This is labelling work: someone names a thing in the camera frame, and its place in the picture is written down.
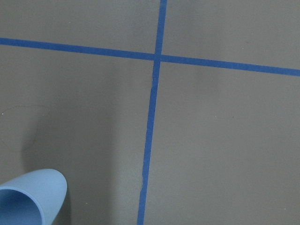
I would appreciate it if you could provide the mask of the light blue plastic cup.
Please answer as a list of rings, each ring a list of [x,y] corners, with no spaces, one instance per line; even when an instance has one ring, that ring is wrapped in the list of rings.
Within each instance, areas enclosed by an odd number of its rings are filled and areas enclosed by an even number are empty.
[[[2,225],[51,225],[66,197],[67,181],[54,169],[35,170],[0,185]]]

